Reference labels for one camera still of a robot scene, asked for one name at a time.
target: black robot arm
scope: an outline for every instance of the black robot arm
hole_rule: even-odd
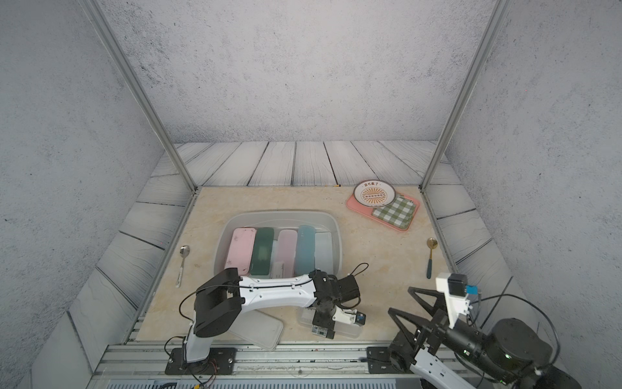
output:
[[[520,389],[580,389],[580,385],[565,372],[549,365],[552,348],[519,319],[498,321],[489,334],[456,321],[449,326],[447,306],[443,293],[430,289],[409,288],[408,293],[428,312],[432,319],[389,308],[389,315],[399,328],[399,333],[389,346],[393,367],[402,372],[414,371],[441,387],[444,377],[434,376],[428,369],[416,369],[421,361],[434,356],[441,345],[460,355],[462,359],[480,368],[491,379],[513,383]],[[419,295],[435,297],[434,305]],[[413,334],[404,322],[416,327]]]

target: green spoon handle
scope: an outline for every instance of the green spoon handle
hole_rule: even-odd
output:
[[[428,270],[427,270],[427,273],[425,274],[425,276],[428,279],[432,278],[432,259],[431,258],[428,260]]]

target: ventilation grille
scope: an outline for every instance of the ventilation grille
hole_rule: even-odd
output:
[[[210,389],[395,389],[395,379],[219,381],[215,381]],[[177,382],[177,386],[167,389],[192,389],[197,384],[190,380],[111,380],[107,389],[160,389],[171,382]]]

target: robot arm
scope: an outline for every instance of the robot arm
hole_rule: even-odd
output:
[[[489,334],[484,334],[457,320],[459,314],[468,312],[466,278],[463,274],[441,273],[436,291],[408,289],[432,316],[431,320],[389,308],[389,315],[400,330],[389,346],[391,365],[396,370],[417,373],[439,389],[472,388],[435,357],[444,344],[504,384],[516,383],[520,389],[581,388],[571,376],[549,364],[551,346],[522,321],[502,319]],[[434,305],[425,302],[419,294],[435,297]],[[409,332],[402,320],[417,327],[415,334]]]
[[[227,268],[197,288],[194,321],[184,342],[186,362],[205,360],[215,336],[226,332],[241,313],[280,306],[313,307],[313,324],[334,336],[335,321],[363,325],[365,315],[348,309],[343,302],[359,298],[354,276],[337,279],[315,270],[284,279],[257,279],[238,276]]]

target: pink tray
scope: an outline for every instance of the pink tray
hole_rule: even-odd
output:
[[[413,203],[415,203],[415,213],[412,215],[412,219],[415,219],[415,215],[417,215],[417,211],[419,211],[419,207],[421,207],[421,203],[416,200],[413,199],[412,197],[409,197],[407,195],[404,194],[399,194],[401,196],[403,196],[405,199],[409,199],[410,201],[412,201]],[[405,230],[400,230],[399,228],[395,227],[393,224],[389,224],[387,222],[385,222],[384,220],[380,220],[379,218],[372,216],[371,213],[374,212],[374,208],[370,208],[370,207],[365,207],[363,204],[359,203],[358,201],[356,201],[356,199],[354,198],[354,195],[350,196],[350,198],[348,199],[348,201],[346,201],[346,207],[348,207],[349,209],[352,209],[354,212],[358,212],[361,215],[368,217],[372,220],[377,221],[378,223],[382,223],[387,227],[391,227],[393,228],[395,231],[400,231],[400,232],[406,232],[408,231],[408,228],[411,227],[412,224],[412,220],[411,220],[411,224],[408,224],[408,227]]]

